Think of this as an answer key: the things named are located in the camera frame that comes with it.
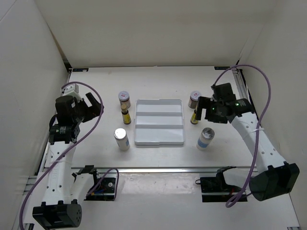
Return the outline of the aluminium frame rail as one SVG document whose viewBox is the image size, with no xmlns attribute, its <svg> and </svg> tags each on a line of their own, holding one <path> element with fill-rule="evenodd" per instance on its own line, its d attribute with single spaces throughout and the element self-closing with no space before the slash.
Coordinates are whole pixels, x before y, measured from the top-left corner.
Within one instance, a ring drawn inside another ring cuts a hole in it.
<svg viewBox="0 0 307 230">
<path fill-rule="evenodd" d="M 204 203 L 202 176 L 216 168 L 130 168 L 119 171 L 115 201 L 85 201 L 82 230 L 255 230 L 255 201 Z"/>
</svg>

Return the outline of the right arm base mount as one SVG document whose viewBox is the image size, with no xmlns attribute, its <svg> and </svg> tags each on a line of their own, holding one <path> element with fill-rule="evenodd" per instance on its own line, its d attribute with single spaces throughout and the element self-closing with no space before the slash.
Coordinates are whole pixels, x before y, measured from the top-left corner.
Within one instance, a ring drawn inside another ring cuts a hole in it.
<svg viewBox="0 0 307 230">
<path fill-rule="evenodd" d="M 214 176 L 201 174 L 195 184 L 201 187 L 203 203 L 225 203 L 241 191 L 248 174 L 249 169 L 227 166 L 218 169 Z"/>
</svg>

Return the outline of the brown spice jar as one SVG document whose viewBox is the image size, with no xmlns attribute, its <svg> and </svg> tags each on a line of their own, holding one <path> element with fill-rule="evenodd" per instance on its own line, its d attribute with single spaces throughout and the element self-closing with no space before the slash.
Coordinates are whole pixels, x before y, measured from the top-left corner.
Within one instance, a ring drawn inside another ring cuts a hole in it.
<svg viewBox="0 0 307 230">
<path fill-rule="evenodd" d="M 191 109 L 195 109 L 197 107 L 198 98 L 201 96 L 199 91 L 192 91 L 190 94 L 188 106 Z"/>
<path fill-rule="evenodd" d="M 118 99 L 120 102 L 120 105 L 126 105 L 127 108 L 130 108 L 130 95 L 127 91 L 120 91 L 118 93 Z"/>
</svg>

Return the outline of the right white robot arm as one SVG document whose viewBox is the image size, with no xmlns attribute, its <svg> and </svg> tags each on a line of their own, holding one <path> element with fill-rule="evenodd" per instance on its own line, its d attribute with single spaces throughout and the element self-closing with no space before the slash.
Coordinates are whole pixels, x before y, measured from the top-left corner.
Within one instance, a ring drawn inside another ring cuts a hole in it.
<svg viewBox="0 0 307 230">
<path fill-rule="evenodd" d="M 258 201 L 264 201 L 292 191 L 299 176 L 299 167 L 289 164 L 272 145 L 258 124 L 255 111 L 248 99 L 237 99 L 230 83 L 212 86 L 212 97 L 198 98 L 196 119 L 230 123 L 240 134 L 253 156 L 258 174 L 249 179 L 247 189 Z"/>
</svg>

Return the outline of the silver lid white bottle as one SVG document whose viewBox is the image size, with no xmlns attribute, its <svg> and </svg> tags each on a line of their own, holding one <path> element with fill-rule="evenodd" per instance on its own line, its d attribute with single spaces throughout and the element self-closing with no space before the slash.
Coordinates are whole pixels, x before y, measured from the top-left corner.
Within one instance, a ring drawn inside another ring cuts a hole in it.
<svg viewBox="0 0 307 230">
<path fill-rule="evenodd" d="M 120 150 L 127 151 L 130 148 L 130 142 L 125 129 L 117 128 L 114 131 L 114 138 Z"/>
</svg>

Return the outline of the yellow label bottle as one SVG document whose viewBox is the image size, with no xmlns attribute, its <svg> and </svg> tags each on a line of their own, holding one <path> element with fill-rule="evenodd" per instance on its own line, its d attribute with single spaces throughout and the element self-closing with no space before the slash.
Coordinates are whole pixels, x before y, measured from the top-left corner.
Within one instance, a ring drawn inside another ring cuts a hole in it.
<svg viewBox="0 0 307 230">
<path fill-rule="evenodd" d="M 195 109 L 192 116 L 191 116 L 191 119 L 190 119 L 190 122 L 193 124 L 193 125 L 196 125 L 198 124 L 198 120 L 196 119 L 196 115 L 197 115 L 197 110 Z"/>
<path fill-rule="evenodd" d="M 131 123 L 131 118 L 127 106 L 125 104 L 121 105 L 121 113 L 122 113 L 123 123 L 129 125 Z"/>
</svg>

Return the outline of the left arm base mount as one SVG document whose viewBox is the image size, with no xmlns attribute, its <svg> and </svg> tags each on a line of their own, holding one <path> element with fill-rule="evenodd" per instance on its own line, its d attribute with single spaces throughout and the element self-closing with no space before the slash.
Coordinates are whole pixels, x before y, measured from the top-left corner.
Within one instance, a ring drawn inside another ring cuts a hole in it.
<svg viewBox="0 0 307 230">
<path fill-rule="evenodd" d="M 116 168 L 108 169 L 102 176 L 94 165 L 86 165 L 77 173 L 73 173 L 74 184 L 81 176 L 90 175 L 90 187 L 84 201 L 115 201 L 118 192 L 119 171 Z"/>
</svg>

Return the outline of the white tiered tray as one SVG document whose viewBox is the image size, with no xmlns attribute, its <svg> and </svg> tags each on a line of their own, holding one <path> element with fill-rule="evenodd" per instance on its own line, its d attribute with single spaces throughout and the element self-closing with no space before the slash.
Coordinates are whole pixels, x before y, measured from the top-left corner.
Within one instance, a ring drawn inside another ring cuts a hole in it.
<svg viewBox="0 0 307 230">
<path fill-rule="evenodd" d="M 184 113 L 180 99 L 138 99 L 134 119 L 136 145 L 179 146 L 184 144 Z"/>
</svg>

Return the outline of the silver lid blue bottle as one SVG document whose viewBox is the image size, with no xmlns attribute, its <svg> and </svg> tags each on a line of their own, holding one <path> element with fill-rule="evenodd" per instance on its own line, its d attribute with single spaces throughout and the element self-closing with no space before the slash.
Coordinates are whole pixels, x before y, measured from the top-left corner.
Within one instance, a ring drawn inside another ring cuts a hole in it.
<svg viewBox="0 0 307 230">
<path fill-rule="evenodd" d="M 199 150 L 205 150 L 215 136 L 215 132 L 212 128 L 206 127 L 201 131 L 201 134 L 198 138 L 196 147 Z"/>
</svg>

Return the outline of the left brown spice jar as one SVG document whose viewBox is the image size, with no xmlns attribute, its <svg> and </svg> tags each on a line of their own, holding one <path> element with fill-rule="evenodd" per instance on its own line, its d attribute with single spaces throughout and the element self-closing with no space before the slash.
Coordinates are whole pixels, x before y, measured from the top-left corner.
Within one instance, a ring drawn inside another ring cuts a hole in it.
<svg viewBox="0 0 307 230">
<path fill-rule="evenodd" d="M 130 95 L 127 91 L 120 91 L 118 93 L 118 99 L 120 102 L 120 105 L 126 105 L 127 108 L 130 108 Z"/>
</svg>

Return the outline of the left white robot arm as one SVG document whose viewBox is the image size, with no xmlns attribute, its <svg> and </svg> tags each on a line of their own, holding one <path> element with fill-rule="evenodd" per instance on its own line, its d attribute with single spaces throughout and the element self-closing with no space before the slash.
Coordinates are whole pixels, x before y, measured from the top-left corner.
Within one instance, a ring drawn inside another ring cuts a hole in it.
<svg viewBox="0 0 307 230">
<path fill-rule="evenodd" d="M 50 167 L 46 171 L 47 185 L 41 205 L 34 207 L 33 218 L 45 230 L 77 228 L 82 220 L 82 202 L 88 191 L 95 192 L 101 181 L 93 168 L 71 172 L 80 124 L 101 118 L 103 104 L 89 92 L 90 105 L 77 93 L 56 99 L 55 123 L 49 127 Z"/>
</svg>

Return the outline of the right brown spice jar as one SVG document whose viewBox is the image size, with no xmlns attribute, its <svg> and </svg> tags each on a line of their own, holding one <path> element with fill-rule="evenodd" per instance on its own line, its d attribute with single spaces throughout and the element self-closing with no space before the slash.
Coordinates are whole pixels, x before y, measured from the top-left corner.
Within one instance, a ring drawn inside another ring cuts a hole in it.
<svg viewBox="0 0 307 230">
<path fill-rule="evenodd" d="M 188 106 L 191 109 L 195 109 L 197 107 L 198 98 L 201 96 L 199 91 L 192 91 L 190 94 Z"/>
</svg>

